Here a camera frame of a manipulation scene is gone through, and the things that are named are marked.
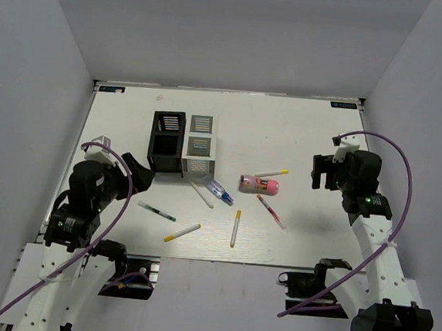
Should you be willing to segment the green gel pen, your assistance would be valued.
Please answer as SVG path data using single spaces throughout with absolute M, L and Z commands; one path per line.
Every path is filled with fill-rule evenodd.
M 160 211 L 157 208 L 154 208 L 153 206 L 150 206 L 149 204 L 147 204 L 145 202 L 138 201 L 138 206 L 140 206 L 141 208 L 148 210 L 149 212 L 152 212 L 158 216 L 161 216 L 162 218 L 165 218 L 169 221 L 175 222 L 177 220 L 174 216 L 167 214 L 166 212 Z

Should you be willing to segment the red gel pen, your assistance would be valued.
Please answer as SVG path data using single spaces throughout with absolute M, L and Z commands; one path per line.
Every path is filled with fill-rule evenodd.
M 268 204 L 268 202 L 260 195 L 257 194 L 256 198 L 260 201 L 260 203 L 268 210 L 268 213 L 272 215 L 275 222 L 280 226 L 280 229 L 285 230 L 286 226 L 283 224 L 280 217 L 275 213 L 275 211 L 272 209 L 272 207 Z

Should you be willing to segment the yellow cap marker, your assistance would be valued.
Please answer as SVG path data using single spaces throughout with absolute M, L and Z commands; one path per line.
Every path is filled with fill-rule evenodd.
M 201 228 L 200 224 L 196 224 L 196 225 L 190 226 L 188 228 L 185 228 L 184 230 L 180 230 L 178 232 L 175 232 L 172 235 L 168 235 L 166 238 L 164 238 L 164 242 L 166 243 L 166 242 L 172 241 L 174 239 L 177 239 L 177 238 L 179 238 L 181 236 L 185 236 L 185 235 L 187 235 L 187 234 L 189 234 L 191 232 L 194 232 L 194 231 L 196 231 L 196 230 L 198 230 L 200 228 Z

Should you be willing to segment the pale yellow highlighter marker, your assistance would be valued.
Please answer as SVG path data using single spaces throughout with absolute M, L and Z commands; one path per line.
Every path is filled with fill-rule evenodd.
M 191 187 L 196 191 L 196 193 L 200 196 L 201 200 L 210 208 L 214 209 L 214 205 L 204 196 L 204 193 L 200 190 L 200 188 L 193 181 L 189 181 Z

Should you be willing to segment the clear blue glue bottle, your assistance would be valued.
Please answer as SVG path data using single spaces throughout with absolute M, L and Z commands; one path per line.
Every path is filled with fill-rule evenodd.
M 206 187 L 211 193 L 213 193 L 213 195 L 221 199 L 224 203 L 229 206 L 234 204 L 234 200 L 230 194 L 216 180 L 209 180 Z

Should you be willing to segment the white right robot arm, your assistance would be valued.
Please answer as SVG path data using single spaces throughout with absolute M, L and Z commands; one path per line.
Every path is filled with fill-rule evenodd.
M 431 311 L 413 299 L 401 269 L 392 211 L 378 192 L 381 158 L 369 151 L 313 157 L 312 188 L 341 191 L 342 207 L 357 238 L 368 286 L 363 288 L 341 258 L 320 259 L 309 284 L 317 295 L 334 296 L 351 318 L 350 331 L 431 331 Z

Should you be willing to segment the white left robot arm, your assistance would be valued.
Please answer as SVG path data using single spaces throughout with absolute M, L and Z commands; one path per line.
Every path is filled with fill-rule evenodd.
M 148 190 L 154 172 L 130 153 L 113 159 L 104 147 L 84 151 L 68 190 L 54 204 L 43 238 L 40 286 L 30 293 L 15 331 L 83 331 L 102 287 L 127 273 L 126 246 L 93 235 L 103 210 Z

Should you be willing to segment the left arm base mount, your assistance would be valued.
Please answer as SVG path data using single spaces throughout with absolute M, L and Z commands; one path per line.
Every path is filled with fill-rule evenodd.
M 116 273 L 101 286 L 98 296 L 147 301 L 157 284 L 160 258 L 128 255 L 124 273 Z

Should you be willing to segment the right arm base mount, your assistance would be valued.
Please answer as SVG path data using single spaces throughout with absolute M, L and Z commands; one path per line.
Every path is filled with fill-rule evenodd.
M 291 309 L 300 302 L 321 292 L 326 287 L 326 273 L 329 269 L 342 269 L 349 272 L 352 267 L 341 258 L 322 258 L 313 269 L 308 271 L 284 271 L 280 273 L 278 284 L 286 287 L 285 310 Z M 329 317 L 330 319 L 348 318 L 338 299 L 331 292 L 301 308 L 295 314 L 298 316 Z

